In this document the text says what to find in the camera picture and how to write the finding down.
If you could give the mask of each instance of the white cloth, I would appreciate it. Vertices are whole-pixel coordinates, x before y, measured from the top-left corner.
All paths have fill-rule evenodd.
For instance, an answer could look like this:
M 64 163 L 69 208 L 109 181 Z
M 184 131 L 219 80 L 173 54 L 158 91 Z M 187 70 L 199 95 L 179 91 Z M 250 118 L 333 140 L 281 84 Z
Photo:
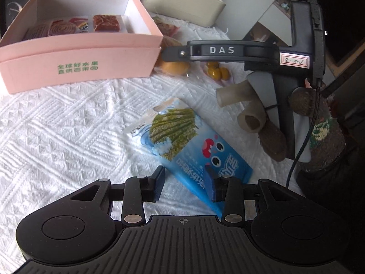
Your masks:
M 227 39 L 215 28 L 180 25 L 176 39 Z M 230 64 L 236 81 L 245 79 L 243 64 Z M 0 273 L 14 272 L 24 259 L 15 240 L 19 222 L 31 212 L 99 179 L 112 184 L 128 177 L 151 175 L 159 162 L 122 133 L 148 109 L 170 97 L 191 106 L 253 168 L 251 183 L 262 177 L 284 184 L 290 161 L 273 162 L 257 135 L 241 130 L 242 104 L 219 108 L 218 86 L 199 79 L 152 76 L 74 83 L 3 97 L 0 100 Z M 298 190 L 295 183 L 291 186 Z M 212 214 L 173 176 L 166 180 L 160 201 L 146 203 L 151 214 Z M 112 217 L 120 219 L 121 203 Z M 254 217 L 253 206 L 247 211 Z

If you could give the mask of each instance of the packaged snack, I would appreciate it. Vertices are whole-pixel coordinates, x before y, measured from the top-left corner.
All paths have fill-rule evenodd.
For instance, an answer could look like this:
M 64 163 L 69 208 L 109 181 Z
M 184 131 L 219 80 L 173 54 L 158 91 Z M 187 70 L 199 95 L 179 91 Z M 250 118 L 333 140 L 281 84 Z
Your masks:
M 49 36 L 87 33 L 89 31 L 87 16 L 68 17 L 53 20 L 48 31 Z
M 212 203 L 205 191 L 203 174 L 210 165 L 222 177 L 235 176 L 247 183 L 251 167 L 180 99 L 170 99 L 147 112 L 124 132 L 138 140 L 193 194 L 218 216 L 223 203 Z
M 161 42 L 161 51 L 169 46 L 180 46 L 181 43 L 174 38 L 164 36 Z M 161 59 L 161 53 L 157 58 L 154 71 L 168 76 L 186 75 L 190 68 L 189 62 L 165 62 Z
M 121 15 L 94 15 L 93 26 L 94 32 L 127 32 Z
M 172 37 L 179 30 L 175 25 L 164 23 L 158 16 L 153 17 L 153 20 L 163 36 Z
M 231 72 L 218 62 L 200 62 L 200 68 L 206 76 L 213 79 L 222 87 L 234 84 Z
M 35 38 L 47 37 L 49 24 L 39 24 L 30 28 L 25 34 L 23 40 L 30 40 Z

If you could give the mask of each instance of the pink box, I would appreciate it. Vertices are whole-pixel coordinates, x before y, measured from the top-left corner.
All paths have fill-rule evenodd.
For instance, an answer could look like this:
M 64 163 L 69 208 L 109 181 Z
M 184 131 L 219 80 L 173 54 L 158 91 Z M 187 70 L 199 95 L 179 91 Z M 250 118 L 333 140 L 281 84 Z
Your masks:
M 126 16 L 128 34 L 94 32 L 21 41 L 37 22 L 96 14 Z M 148 77 L 161 40 L 161 32 L 139 0 L 29 0 L 0 41 L 0 74 L 8 93 L 70 82 Z M 78 63 L 90 68 L 59 74 L 60 67 Z

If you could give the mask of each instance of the black cable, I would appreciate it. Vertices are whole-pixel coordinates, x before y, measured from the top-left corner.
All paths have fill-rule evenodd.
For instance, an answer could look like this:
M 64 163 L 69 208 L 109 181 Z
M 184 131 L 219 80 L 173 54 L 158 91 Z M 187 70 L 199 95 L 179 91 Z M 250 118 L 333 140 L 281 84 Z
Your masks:
M 318 117 L 320 100 L 321 100 L 321 86 L 322 86 L 322 79 L 317 78 L 316 99 L 315 99 L 314 113 L 313 113 L 313 117 L 312 117 L 312 122 L 311 122 L 311 125 L 309 127 L 307 136 L 304 139 L 302 147 L 300 148 L 298 154 L 296 155 L 296 157 L 293 161 L 292 167 L 290 168 L 288 178 L 287 178 L 287 184 L 285 185 L 285 188 L 289 188 L 289 183 L 290 183 L 290 179 L 291 179 L 292 173 L 294 171 L 294 168 L 295 168 L 296 164 L 298 163 L 299 158 L 302 155 L 302 153 L 303 153 L 303 151 L 304 151 L 304 149 L 305 149 L 305 147 L 306 147 L 306 145 L 309 141 L 309 138 L 311 138 L 311 134 L 312 134 L 314 126 L 316 124 L 316 120 L 317 120 L 317 117 Z

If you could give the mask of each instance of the handwritten label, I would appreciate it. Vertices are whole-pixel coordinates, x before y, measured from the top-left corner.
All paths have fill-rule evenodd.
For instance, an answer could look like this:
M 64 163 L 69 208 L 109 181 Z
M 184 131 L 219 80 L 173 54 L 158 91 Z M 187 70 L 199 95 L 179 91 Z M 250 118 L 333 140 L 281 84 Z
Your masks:
M 300 54 L 280 53 L 280 65 L 309 69 L 310 57 Z

